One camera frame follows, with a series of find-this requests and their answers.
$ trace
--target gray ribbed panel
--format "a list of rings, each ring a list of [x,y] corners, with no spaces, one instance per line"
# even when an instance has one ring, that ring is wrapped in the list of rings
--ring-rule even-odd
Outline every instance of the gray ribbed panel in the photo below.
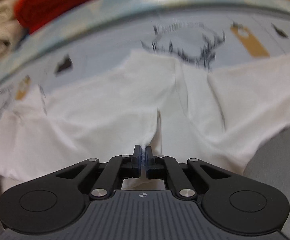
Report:
[[[139,194],[148,194],[142,198]],[[58,232],[29,236],[7,229],[0,240],[286,240],[278,232],[236,236],[211,224],[193,201],[173,197],[169,190],[117,190],[94,201],[74,224]]]

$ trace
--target silver screw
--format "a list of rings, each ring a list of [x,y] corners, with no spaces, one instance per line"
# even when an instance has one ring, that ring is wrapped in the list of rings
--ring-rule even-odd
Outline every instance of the silver screw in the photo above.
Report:
[[[104,190],[103,188],[96,188],[92,190],[91,193],[94,197],[104,197],[107,194],[107,191]]]
[[[185,189],[180,190],[180,195],[183,197],[192,197],[195,195],[195,191],[193,191],[190,188],[185,188]]]

